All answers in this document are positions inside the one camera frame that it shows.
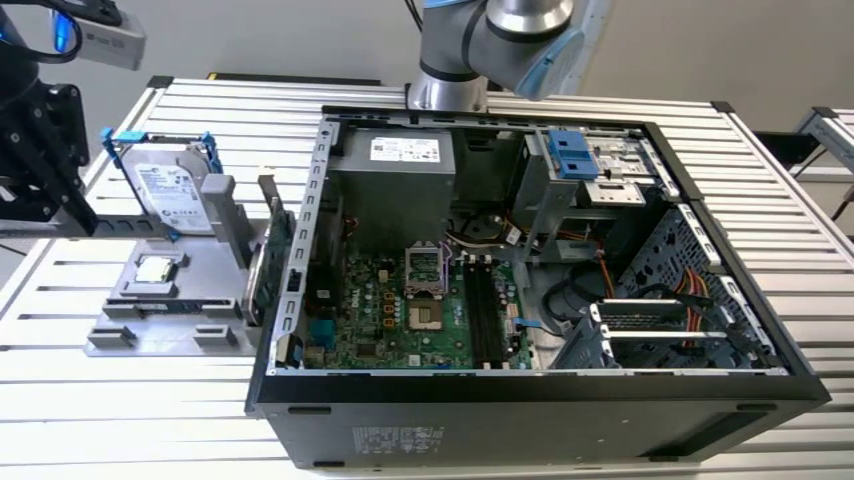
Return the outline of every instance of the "blue latch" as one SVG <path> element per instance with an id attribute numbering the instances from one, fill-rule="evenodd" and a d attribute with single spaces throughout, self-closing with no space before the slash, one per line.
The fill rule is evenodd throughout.
<path id="1" fill-rule="evenodd" d="M 140 132 L 138 130 L 125 130 L 118 132 L 113 141 L 118 143 L 142 143 L 148 140 L 148 132 Z"/>
<path id="2" fill-rule="evenodd" d="M 512 324 L 516 327 L 523 327 L 523 328 L 543 328 L 543 324 L 540 322 L 537 322 L 536 320 L 525 320 L 521 317 L 513 318 Z"/>
<path id="3" fill-rule="evenodd" d="M 548 153 L 560 167 L 560 178 L 593 180 L 599 167 L 580 132 L 548 130 Z"/>
<path id="4" fill-rule="evenodd" d="M 201 134 L 201 143 L 208 149 L 208 165 L 210 172 L 222 173 L 222 164 L 218 160 L 218 150 L 216 150 L 216 140 L 213 139 L 210 132 L 204 132 Z"/>

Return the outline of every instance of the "slotted aluminum surface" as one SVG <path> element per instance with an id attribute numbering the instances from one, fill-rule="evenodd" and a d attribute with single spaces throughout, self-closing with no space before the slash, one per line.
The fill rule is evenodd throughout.
<path id="1" fill-rule="evenodd" d="M 322 104 L 401 107 L 398 88 L 176 80 L 146 90 L 121 128 L 217 138 L 237 200 L 262 215 L 270 168 L 296 208 Z M 744 134 L 707 103 L 493 94 L 496 114 L 653 121 L 832 394 L 832 402 L 701 465 L 365 471 L 410 478 L 854 478 L 854 268 L 849 245 Z M 93 167 L 97 212 L 137 208 Z M 264 421 L 242 416 L 250 358 L 86 358 L 80 350 L 128 259 L 126 241 L 40 241 L 1 297 L 0 478 L 313 478 Z"/>

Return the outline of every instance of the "black cable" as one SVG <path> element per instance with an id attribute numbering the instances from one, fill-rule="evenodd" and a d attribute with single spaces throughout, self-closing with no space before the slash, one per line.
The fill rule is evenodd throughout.
<path id="1" fill-rule="evenodd" d="M 412 16 L 412 21 L 414 22 L 414 27 L 417 27 L 417 31 L 421 31 L 421 25 L 422 25 L 422 21 L 421 21 L 421 17 L 417 14 L 417 9 L 414 8 L 414 3 L 412 3 L 412 0 L 402 0 L 402 3 L 405 4 L 405 8 L 409 11 L 409 15 Z"/>
<path id="2" fill-rule="evenodd" d="M 551 297 L 553 297 L 557 292 L 561 292 L 565 288 L 568 288 L 569 290 L 572 290 L 572 293 L 575 293 L 575 295 L 577 295 L 577 297 L 588 303 L 596 303 L 604 298 L 604 294 L 599 295 L 577 284 L 577 277 L 584 273 L 597 270 L 597 268 L 597 263 L 589 263 L 576 266 L 569 270 L 568 277 L 555 283 L 551 287 L 548 287 L 548 290 L 545 290 L 545 293 L 540 298 L 540 308 L 543 310 L 543 313 L 545 314 L 541 320 L 552 332 L 563 331 L 563 328 L 560 328 L 560 325 L 555 322 L 577 322 L 581 319 L 580 314 L 567 315 L 559 314 L 553 311 L 553 309 L 551 308 Z"/>
<path id="3" fill-rule="evenodd" d="M 0 1 L 0 5 L 10 3 L 11 2 Z M 70 15 L 70 13 L 68 13 L 68 10 L 62 8 L 61 4 L 56 2 L 56 0 L 17 0 L 13 3 L 18 5 L 37 5 L 54 10 L 56 13 L 65 17 L 65 19 L 70 22 L 70 28 L 74 32 L 74 43 L 70 50 L 62 53 L 40 52 L 38 50 L 33 50 L 19 45 L 13 45 L 7 42 L 0 42 L 0 49 L 6 50 L 13 54 L 24 57 L 26 60 L 38 63 L 60 64 L 70 62 L 77 57 L 80 48 L 82 48 L 82 31 L 80 30 L 80 25 L 77 24 L 74 17 Z"/>
<path id="4" fill-rule="evenodd" d="M 835 211 L 835 212 L 832 212 L 832 215 L 829 216 L 829 219 L 831 219 L 833 222 L 835 222 L 836 220 L 839 220 L 839 217 L 840 217 L 840 216 L 841 216 L 841 214 L 844 213 L 844 209 L 847 208 L 847 206 L 848 206 L 848 202 L 847 202 L 847 201 L 843 201 L 843 202 L 839 204 L 839 207 L 836 208 L 836 211 Z"/>
<path id="5" fill-rule="evenodd" d="M 815 160 L 817 160 L 817 157 L 820 157 L 824 154 L 824 152 L 827 152 L 827 148 L 821 147 L 820 150 L 817 151 L 817 154 L 807 160 L 807 162 L 803 164 L 803 167 L 800 167 L 800 170 L 797 170 L 797 172 L 791 176 L 791 178 L 797 178 L 800 176 L 803 171 L 807 168 L 809 168 L 809 165 L 812 165 Z"/>
<path id="6" fill-rule="evenodd" d="M 580 320 L 580 316 L 568 316 L 565 314 L 559 314 L 551 308 L 551 297 L 559 291 L 561 291 L 569 285 L 571 282 L 572 282 L 572 277 L 567 278 L 565 280 L 560 280 L 557 283 L 555 283 L 551 287 L 548 287 L 548 290 L 545 290 L 545 293 L 543 294 L 543 297 L 540 298 L 540 301 L 539 301 L 540 308 L 543 310 L 543 313 L 545 314 L 541 318 L 541 321 L 548 326 L 549 330 L 555 332 L 563 331 L 563 329 L 560 328 L 560 324 L 557 324 L 556 322 L 571 322 L 571 321 Z"/>
<path id="7" fill-rule="evenodd" d="M 540 330 L 543 333 L 551 335 L 552 337 L 563 338 L 563 335 L 560 335 L 559 333 L 552 332 L 547 328 L 543 328 L 543 327 L 525 327 L 525 328 L 535 328 L 535 329 Z"/>

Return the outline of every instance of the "orange wire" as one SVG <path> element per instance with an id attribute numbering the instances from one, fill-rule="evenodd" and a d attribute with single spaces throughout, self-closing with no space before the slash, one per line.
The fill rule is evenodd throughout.
<path id="1" fill-rule="evenodd" d="M 601 267 L 601 276 L 604 277 L 605 294 L 608 298 L 613 298 L 613 284 L 611 283 L 611 275 L 608 275 L 608 268 L 604 265 L 604 257 L 599 256 L 599 266 Z"/>
<path id="2" fill-rule="evenodd" d="M 685 269 L 685 274 L 688 277 L 688 295 L 693 295 L 693 272 L 691 271 L 691 269 Z M 688 318 L 688 325 L 687 325 L 687 331 L 692 332 L 693 331 L 693 312 L 691 312 L 691 307 L 685 307 L 685 314 L 687 314 L 687 318 Z M 692 347 L 693 346 L 693 342 L 692 341 L 685 341 L 683 343 L 683 345 L 685 347 Z"/>

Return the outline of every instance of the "white wall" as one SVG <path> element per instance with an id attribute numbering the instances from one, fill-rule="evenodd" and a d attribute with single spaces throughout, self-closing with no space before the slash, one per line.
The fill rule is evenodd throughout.
<path id="1" fill-rule="evenodd" d="M 753 129 L 854 108 L 854 1 L 616 0 L 580 92 L 725 100 Z"/>

